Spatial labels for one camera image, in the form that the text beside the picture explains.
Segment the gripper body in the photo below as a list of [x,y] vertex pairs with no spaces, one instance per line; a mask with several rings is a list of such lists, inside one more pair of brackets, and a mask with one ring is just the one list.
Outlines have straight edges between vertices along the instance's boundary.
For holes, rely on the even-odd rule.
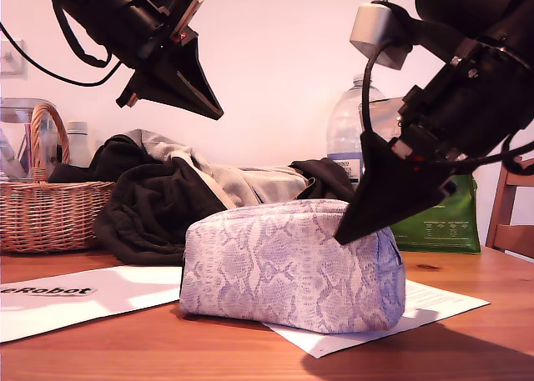
[[[95,0],[95,41],[134,71],[184,38],[204,0]],[[117,98],[124,104],[124,90]]]
[[533,120],[533,69],[504,48],[475,46],[413,87],[400,107],[396,166],[413,193],[448,196],[454,175],[532,151],[510,147]]

